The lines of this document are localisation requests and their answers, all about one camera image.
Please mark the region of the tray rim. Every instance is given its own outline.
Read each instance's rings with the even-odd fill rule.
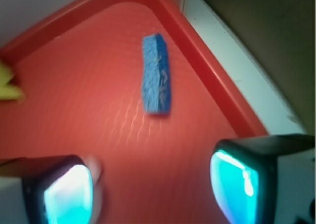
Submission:
[[[268,135],[229,75],[172,0],[76,0],[0,48],[0,58],[14,65],[77,24],[121,2],[140,3],[155,14],[238,137]]]

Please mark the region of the white surface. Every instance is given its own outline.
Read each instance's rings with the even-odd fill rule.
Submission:
[[[309,214],[310,204],[315,199],[313,158],[315,148],[277,159],[275,224],[295,223],[298,217],[315,223]]]
[[[29,223],[21,179],[0,176],[0,224]]]
[[[0,0],[0,47],[74,0]]]
[[[258,62],[203,0],[187,0],[184,15],[270,134],[306,133]]]

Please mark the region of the yellow sponge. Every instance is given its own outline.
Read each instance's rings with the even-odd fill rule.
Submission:
[[[13,77],[12,70],[0,61],[0,99],[11,100],[24,97],[20,88],[8,84]]]

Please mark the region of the white wall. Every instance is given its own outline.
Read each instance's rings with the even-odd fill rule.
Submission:
[[[0,0],[0,47],[74,0]]]

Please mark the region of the textured tray surface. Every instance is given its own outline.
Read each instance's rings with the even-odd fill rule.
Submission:
[[[143,112],[142,38],[161,33],[169,116]],[[101,223],[223,223],[209,180],[215,143],[236,137],[214,99],[147,7],[115,4],[15,65],[27,99],[0,103],[0,158],[97,155]]]

